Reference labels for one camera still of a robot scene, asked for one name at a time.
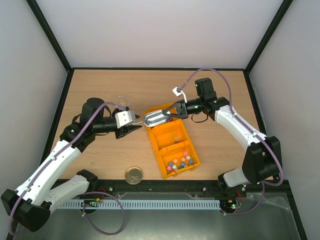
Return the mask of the yellow lollipop bin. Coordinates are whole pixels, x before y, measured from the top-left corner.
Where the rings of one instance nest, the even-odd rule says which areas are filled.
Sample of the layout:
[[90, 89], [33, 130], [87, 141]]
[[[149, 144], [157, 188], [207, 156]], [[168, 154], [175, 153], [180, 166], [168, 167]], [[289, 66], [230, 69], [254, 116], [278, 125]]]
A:
[[173, 104], [173, 102], [170, 102], [149, 108], [143, 115], [144, 125], [148, 128], [154, 128], [162, 124], [179, 120], [176, 117], [169, 117], [162, 114], [162, 110], [169, 108]]

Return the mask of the metal scoop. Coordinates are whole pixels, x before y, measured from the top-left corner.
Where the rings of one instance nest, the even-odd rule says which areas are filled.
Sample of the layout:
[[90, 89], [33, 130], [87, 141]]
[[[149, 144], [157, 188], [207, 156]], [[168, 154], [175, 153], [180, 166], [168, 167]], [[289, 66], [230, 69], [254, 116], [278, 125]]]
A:
[[141, 121], [135, 121], [131, 125], [140, 125], [144, 124], [147, 127], [155, 127], [164, 123], [169, 122], [170, 120], [165, 120], [165, 116], [162, 114], [163, 109], [155, 110], [148, 112]]

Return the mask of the yellow star candy bin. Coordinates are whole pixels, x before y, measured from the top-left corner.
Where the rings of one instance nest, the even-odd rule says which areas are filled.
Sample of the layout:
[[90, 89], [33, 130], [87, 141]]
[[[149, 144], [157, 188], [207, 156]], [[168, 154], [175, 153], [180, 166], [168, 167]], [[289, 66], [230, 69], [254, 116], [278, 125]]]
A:
[[196, 150], [190, 141], [164, 147], [155, 156], [163, 179], [175, 177], [185, 171], [193, 171], [201, 165]]

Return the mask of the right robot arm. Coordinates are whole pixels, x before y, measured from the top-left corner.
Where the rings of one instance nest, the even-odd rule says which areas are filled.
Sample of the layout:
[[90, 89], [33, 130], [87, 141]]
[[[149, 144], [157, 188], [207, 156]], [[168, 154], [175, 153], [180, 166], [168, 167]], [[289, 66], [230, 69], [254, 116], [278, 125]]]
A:
[[195, 87], [196, 99], [179, 100], [161, 113], [167, 118], [186, 119], [189, 115], [203, 112], [228, 130], [243, 147], [245, 155], [242, 166], [218, 176], [220, 194], [229, 196], [236, 187], [246, 184], [280, 186], [284, 173], [279, 139], [268, 137], [251, 126], [236, 112], [230, 99], [217, 97], [210, 78], [196, 80]]

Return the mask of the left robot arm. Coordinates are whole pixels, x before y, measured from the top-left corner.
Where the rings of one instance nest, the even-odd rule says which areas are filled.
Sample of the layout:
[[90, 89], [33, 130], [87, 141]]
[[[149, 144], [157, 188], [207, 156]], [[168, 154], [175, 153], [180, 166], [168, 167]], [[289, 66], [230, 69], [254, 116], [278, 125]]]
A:
[[15, 190], [7, 189], [1, 195], [10, 220], [36, 232], [61, 205], [84, 193], [93, 194], [98, 177], [86, 169], [57, 187], [53, 185], [96, 136], [114, 133], [116, 139], [123, 138], [141, 128], [135, 124], [138, 119], [139, 115], [127, 106], [89, 98], [36, 171]]

